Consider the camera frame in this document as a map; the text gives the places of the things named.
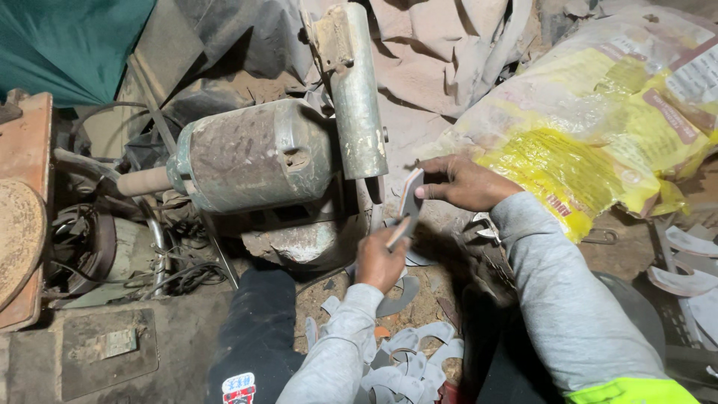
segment grey sleeve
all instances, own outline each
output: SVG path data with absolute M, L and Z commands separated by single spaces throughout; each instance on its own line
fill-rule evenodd
M 277 403 L 353 403 L 364 368 L 363 352 L 368 344 L 376 348 L 374 320 L 383 298 L 373 286 L 350 286 Z
M 655 349 L 532 193 L 491 211 L 533 347 L 564 392 L 617 377 L 668 379 Z

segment grinding wheel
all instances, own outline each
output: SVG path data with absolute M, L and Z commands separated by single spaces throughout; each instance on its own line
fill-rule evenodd
M 30 279 L 47 230 L 45 203 L 24 183 L 0 180 L 0 310 Z

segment green tarp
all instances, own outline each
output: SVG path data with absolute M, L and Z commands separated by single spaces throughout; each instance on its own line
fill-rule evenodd
M 52 93 L 55 106 L 112 102 L 154 0 L 0 0 L 0 97 Z

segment neon yellow sleeve cuff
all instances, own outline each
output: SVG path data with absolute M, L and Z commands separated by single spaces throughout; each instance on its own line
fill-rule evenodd
M 564 396 L 573 404 L 699 404 L 688 390 L 670 379 L 619 377 L 605 385 L 571 392 Z

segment dust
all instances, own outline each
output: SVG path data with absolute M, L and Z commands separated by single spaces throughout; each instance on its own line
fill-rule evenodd
M 229 82 L 246 99 L 257 105 L 286 98 L 287 93 L 306 91 L 294 76 L 281 72 L 275 79 L 255 78 L 245 70 L 238 72 Z

